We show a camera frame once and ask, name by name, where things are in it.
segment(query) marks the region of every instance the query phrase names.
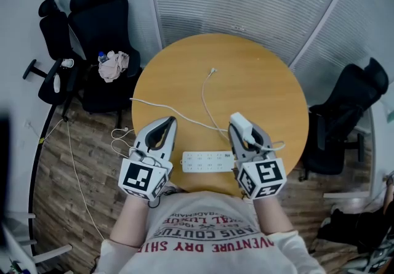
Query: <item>white power strip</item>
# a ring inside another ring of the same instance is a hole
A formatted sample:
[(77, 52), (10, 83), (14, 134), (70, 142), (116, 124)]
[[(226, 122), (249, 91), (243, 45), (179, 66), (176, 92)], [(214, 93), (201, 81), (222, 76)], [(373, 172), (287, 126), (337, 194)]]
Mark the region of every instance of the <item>white power strip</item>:
[(231, 151), (185, 151), (182, 155), (183, 172), (231, 172), (235, 167)]

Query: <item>floor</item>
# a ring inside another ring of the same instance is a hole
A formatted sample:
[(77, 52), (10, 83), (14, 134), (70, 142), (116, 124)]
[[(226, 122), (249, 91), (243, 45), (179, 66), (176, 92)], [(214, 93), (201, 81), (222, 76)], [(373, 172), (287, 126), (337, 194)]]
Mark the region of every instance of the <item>floor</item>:
[[(52, 118), (49, 131), (60, 120), (61, 109)], [(115, 126), (115, 114), (86, 113), (78, 101), (71, 104), (71, 145), (76, 170), (89, 210), (102, 232), (108, 238), (119, 215), (125, 194), (118, 188), (121, 157), (111, 149), (111, 131)], [(123, 126), (132, 128), (131, 112), (123, 113)], [(127, 141), (131, 144), (133, 133)], [(310, 180), (299, 182), (302, 164), (299, 163), (288, 176), (288, 182), (280, 193), (283, 208), (307, 246), (315, 239), (317, 230), (329, 216), (332, 200), (323, 199), (327, 191), (367, 190), (371, 167), (371, 137), (365, 137), (365, 162), (357, 161), (356, 151), (347, 151), (343, 174), (326, 177), (310, 174)], [(118, 151), (127, 153), (121, 142)], [(360, 211), (363, 200), (339, 202), (347, 212)], [(33, 212), (34, 237), (38, 240), (37, 252), (45, 252), (64, 244), (73, 250), (57, 259), (65, 270), (89, 273), (94, 259), (100, 254), (101, 238), (93, 227), (79, 192), (70, 156), (67, 123), (61, 122), (46, 139), (42, 148), (36, 174)], [(339, 267), (355, 257), (355, 248), (345, 244), (317, 243), (314, 256), (328, 273), (339, 273)]]

